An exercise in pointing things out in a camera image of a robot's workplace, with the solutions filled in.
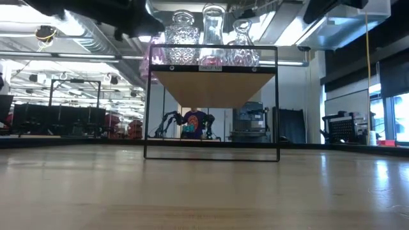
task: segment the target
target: wooden shelf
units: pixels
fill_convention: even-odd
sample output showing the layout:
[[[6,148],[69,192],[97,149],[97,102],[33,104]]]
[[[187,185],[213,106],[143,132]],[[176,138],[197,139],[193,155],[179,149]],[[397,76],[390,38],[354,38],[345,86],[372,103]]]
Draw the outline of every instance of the wooden shelf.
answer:
[[[158,65],[152,68],[159,81],[182,107],[240,108],[274,75],[274,67]]]

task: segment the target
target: label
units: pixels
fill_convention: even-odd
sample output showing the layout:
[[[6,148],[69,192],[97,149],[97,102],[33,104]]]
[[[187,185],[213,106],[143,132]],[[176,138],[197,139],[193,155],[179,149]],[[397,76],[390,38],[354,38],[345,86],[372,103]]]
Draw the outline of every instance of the label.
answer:
[[[199,66],[199,71],[221,72],[222,66]]]

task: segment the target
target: black metal frame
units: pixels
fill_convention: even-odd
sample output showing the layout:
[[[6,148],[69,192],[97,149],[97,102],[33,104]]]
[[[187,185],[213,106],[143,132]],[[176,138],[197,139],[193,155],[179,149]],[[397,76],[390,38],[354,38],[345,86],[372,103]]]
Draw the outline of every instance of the black metal frame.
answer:
[[[197,65],[153,65],[152,64],[152,51],[159,48],[211,48],[211,49],[258,49],[258,50],[274,50],[275,51],[275,64],[272,67],[246,67],[246,66],[223,66],[222,71],[224,73],[271,73],[275,74],[275,106],[279,108],[279,82],[278,82],[278,51],[274,46],[249,46],[249,45],[179,45],[179,44],[157,44],[150,46],[149,56],[149,70],[148,70],[148,85],[146,89],[146,116],[144,119],[144,149],[143,157],[145,159],[161,159],[161,160],[218,160],[218,161],[241,161],[241,162],[279,162],[280,161],[280,142],[279,142],[279,113],[276,114],[273,120],[273,126],[275,132],[274,144],[261,144],[261,143],[237,143],[237,142],[190,142],[190,141],[150,141],[148,140],[148,124],[150,113],[150,94],[151,94],[151,78],[152,71],[161,72],[198,72],[199,66]],[[207,148],[272,148],[276,149],[276,160],[239,160],[239,159],[201,159],[201,158],[166,158],[166,157],[148,157],[148,146],[179,146],[179,147],[207,147]]]
[[[96,110],[98,110],[100,108],[100,93],[101,93],[101,81],[100,80],[82,80],[82,79],[70,79],[70,80],[61,80],[61,79],[51,79],[51,87],[50,87],[50,100],[49,100],[49,109],[51,108],[52,105],[52,94],[54,92],[55,89],[57,89],[59,87],[59,85],[54,89],[54,83],[55,82],[70,82],[70,83],[77,83],[77,84],[84,84],[85,82],[89,82],[89,83],[97,83],[98,84],[98,93],[96,96]],[[98,120],[98,113],[95,113],[95,121],[97,124],[99,124],[99,120]],[[99,133],[99,129],[98,129],[98,125],[95,126],[94,129],[94,138],[96,138],[98,136]]]

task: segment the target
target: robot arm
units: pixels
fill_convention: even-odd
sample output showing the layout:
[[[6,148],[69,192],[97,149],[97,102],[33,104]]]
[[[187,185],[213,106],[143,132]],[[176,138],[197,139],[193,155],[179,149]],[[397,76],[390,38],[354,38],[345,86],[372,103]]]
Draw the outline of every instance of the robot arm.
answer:
[[[215,121],[215,117],[211,114],[207,114],[203,118],[203,126],[207,128],[206,139],[212,139],[212,135],[213,135],[212,124],[214,121]]]
[[[173,115],[171,117],[171,119],[167,122],[167,126],[164,129],[164,123],[167,120],[167,118]],[[155,138],[163,138],[164,134],[167,132],[167,129],[169,128],[169,125],[171,125],[173,119],[176,120],[176,123],[178,125],[182,125],[183,123],[183,117],[180,115],[180,113],[178,111],[173,111],[173,112],[168,112],[164,115],[164,117],[162,118],[162,122],[160,123],[159,127],[156,129],[155,131]]]

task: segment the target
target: glass vase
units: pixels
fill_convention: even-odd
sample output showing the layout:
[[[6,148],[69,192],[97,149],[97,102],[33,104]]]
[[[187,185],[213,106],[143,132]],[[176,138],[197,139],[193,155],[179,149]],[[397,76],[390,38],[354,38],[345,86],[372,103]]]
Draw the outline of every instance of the glass vase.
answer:
[[[232,45],[254,45],[249,37],[251,24],[248,19],[239,19],[233,23],[237,36]],[[228,59],[231,66],[258,66],[260,55],[254,49],[231,49]]]
[[[139,66],[139,72],[141,73],[141,77],[143,79],[148,79],[148,71],[149,71],[149,51],[150,47],[153,44],[163,44],[165,41],[163,37],[152,37],[148,48],[145,51],[145,55],[143,56],[141,65]],[[163,65],[165,61],[165,53],[163,48],[156,48],[152,50],[152,64],[153,65]],[[152,73],[152,81],[157,81],[157,77]]]
[[[203,9],[203,45],[223,45],[223,22],[225,10],[221,6],[210,5]],[[222,66],[226,64],[224,49],[203,48],[199,65]]]
[[[173,14],[173,23],[165,28],[166,44],[199,44],[200,31],[193,25],[193,14],[187,10],[178,10]],[[165,48],[167,64],[197,65],[199,49]]]

